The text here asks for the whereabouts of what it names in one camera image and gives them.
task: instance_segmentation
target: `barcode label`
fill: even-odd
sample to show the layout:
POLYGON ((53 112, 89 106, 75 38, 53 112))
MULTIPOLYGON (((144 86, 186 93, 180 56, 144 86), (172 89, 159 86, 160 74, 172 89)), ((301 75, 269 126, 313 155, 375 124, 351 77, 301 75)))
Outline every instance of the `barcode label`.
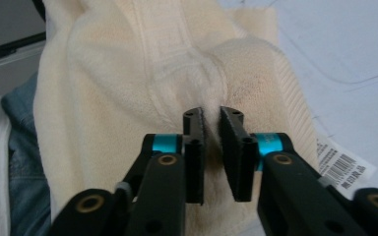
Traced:
POLYGON ((376 170, 369 162, 321 135, 317 152, 320 174, 348 199, 352 199, 355 190, 364 187, 376 170))

